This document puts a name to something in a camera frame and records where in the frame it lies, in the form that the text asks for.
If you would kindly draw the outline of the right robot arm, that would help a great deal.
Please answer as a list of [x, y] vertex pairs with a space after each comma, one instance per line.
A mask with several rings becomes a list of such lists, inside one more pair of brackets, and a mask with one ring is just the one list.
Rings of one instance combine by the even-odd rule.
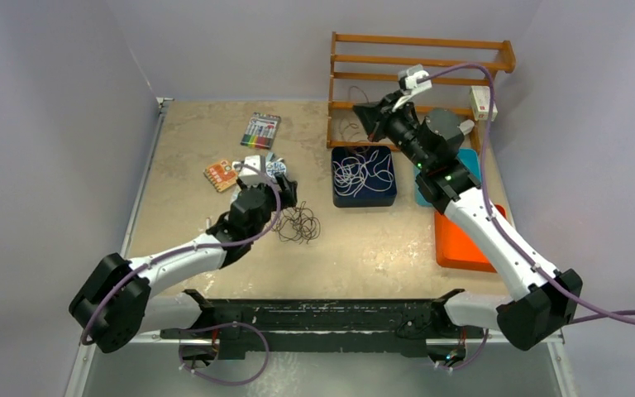
[[488, 328], [519, 350], [531, 349], [571, 323], [581, 277], [536, 253], [485, 195], [480, 179], [458, 157], [465, 133], [455, 113], [435, 108], [420, 120], [412, 103], [396, 105], [399, 98], [391, 93], [352, 110], [369, 141], [387, 138], [413, 163], [421, 195], [474, 242], [508, 291], [447, 296], [431, 315], [433, 330], [449, 337], [462, 326]]

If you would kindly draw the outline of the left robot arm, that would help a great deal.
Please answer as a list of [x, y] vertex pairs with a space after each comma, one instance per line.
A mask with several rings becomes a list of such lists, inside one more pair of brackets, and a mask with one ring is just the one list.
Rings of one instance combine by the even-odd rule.
[[189, 242], [132, 259], [103, 257], [68, 310], [81, 326], [81, 344], [114, 352], [141, 333], [150, 301], [160, 292], [201, 273], [220, 270], [248, 253], [254, 242], [298, 202], [298, 183], [279, 174], [275, 182], [241, 189], [230, 208]]

